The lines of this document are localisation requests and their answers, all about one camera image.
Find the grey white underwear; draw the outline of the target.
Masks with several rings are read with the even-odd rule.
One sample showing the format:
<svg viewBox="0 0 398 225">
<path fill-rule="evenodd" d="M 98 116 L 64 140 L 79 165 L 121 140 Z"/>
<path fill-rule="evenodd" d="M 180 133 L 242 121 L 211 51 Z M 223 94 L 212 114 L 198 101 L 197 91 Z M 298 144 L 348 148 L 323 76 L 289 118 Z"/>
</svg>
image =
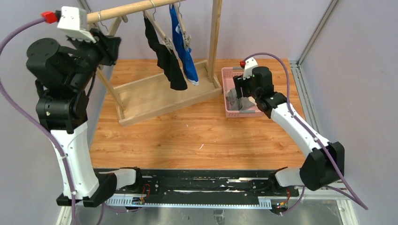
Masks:
<svg viewBox="0 0 398 225">
<path fill-rule="evenodd" d="M 227 109 L 230 111 L 249 110 L 255 106 L 253 99 L 250 97 L 237 97 L 235 88 L 230 89 L 225 97 L 227 101 Z"/>
</svg>

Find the beige clip hanger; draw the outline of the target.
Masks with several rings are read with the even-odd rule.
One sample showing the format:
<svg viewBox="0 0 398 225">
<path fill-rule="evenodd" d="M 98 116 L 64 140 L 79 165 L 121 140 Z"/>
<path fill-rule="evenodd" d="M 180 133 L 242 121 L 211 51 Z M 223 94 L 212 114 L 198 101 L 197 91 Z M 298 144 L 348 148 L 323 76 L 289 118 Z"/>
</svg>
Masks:
<svg viewBox="0 0 398 225">
<path fill-rule="evenodd" d="M 103 24 L 102 19 L 101 19 L 101 11 L 98 11 L 98 19 L 99 19 L 99 23 L 101 24 L 101 26 L 103 26 L 106 31 L 107 31 L 107 36 L 112 36 L 114 37 L 117 30 L 119 29 L 119 26 L 122 22 L 127 23 L 128 22 L 128 18 L 126 15 L 121 16 L 121 17 L 117 17 L 113 20 L 110 28 L 108 28 L 106 25 Z"/>
</svg>

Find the beige hanger with black underwear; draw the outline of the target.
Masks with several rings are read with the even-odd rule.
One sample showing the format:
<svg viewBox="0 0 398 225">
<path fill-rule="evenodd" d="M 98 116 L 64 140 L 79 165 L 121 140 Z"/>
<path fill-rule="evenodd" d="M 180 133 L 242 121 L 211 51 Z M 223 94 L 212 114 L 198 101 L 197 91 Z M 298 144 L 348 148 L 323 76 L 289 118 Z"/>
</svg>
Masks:
<svg viewBox="0 0 398 225">
<path fill-rule="evenodd" d="M 154 12 L 152 14 L 150 14 L 148 10 L 144 10 L 143 11 L 143 15 L 152 24 L 152 26 L 154 27 L 154 29 L 157 32 L 157 34 L 159 34 L 159 36 L 162 38 L 162 41 L 164 42 L 164 45 L 167 47 L 168 51 L 171 53 L 172 51 L 174 51 L 173 44 L 172 44 L 172 39 L 169 38 L 166 35 L 166 33 L 162 30 L 160 25 L 155 20 L 154 14 L 156 13 L 156 5 L 155 5 L 155 3 L 152 0 L 150 0 L 150 2 L 153 5 Z"/>
</svg>

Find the black underwear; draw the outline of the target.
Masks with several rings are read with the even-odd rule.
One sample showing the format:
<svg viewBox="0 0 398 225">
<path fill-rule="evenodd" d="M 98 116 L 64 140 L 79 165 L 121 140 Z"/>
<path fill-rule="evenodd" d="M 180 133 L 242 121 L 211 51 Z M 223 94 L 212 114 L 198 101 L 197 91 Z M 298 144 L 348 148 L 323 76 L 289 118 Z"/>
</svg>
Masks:
<svg viewBox="0 0 398 225">
<path fill-rule="evenodd" d="M 188 89 L 179 62 L 173 50 L 170 50 L 158 40 L 157 33 L 152 23 L 144 17 L 145 36 L 149 47 L 156 53 L 157 66 L 161 68 L 170 83 L 170 88 L 177 91 Z"/>
</svg>

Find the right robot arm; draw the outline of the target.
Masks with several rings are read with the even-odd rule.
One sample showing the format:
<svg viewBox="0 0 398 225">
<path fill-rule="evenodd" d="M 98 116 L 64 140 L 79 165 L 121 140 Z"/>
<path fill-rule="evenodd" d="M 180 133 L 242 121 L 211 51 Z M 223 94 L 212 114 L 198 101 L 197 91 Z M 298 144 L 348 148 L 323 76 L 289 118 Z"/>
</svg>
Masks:
<svg viewBox="0 0 398 225">
<path fill-rule="evenodd" d="M 236 75 L 233 82 L 237 98 L 252 97 L 258 109 L 284 129 L 306 158 L 300 168 L 272 172 L 269 183 L 274 191 L 288 186 L 315 191 L 340 179 L 344 174 L 344 147 L 317 134 L 287 97 L 274 90 L 268 67 L 253 68 L 248 78 Z"/>
</svg>

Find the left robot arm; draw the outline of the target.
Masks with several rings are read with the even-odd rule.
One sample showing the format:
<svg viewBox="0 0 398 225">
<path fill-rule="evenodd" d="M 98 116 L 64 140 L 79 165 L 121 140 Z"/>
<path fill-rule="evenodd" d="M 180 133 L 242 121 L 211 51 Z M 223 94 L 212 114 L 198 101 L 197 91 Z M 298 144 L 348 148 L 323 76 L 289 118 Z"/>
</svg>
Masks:
<svg viewBox="0 0 398 225">
<path fill-rule="evenodd" d="M 142 172 L 137 167 L 100 172 L 92 166 L 85 88 L 99 66 L 116 63 L 121 39 L 98 29 L 89 33 L 93 41 L 69 37 L 72 47 L 67 47 L 53 38 L 42 38 L 26 52 L 26 67 L 36 77 L 38 120 L 50 135 L 59 159 L 63 180 L 63 192 L 56 199 L 59 206 L 82 202 L 85 207 L 97 207 L 121 188 L 143 188 Z"/>
</svg>

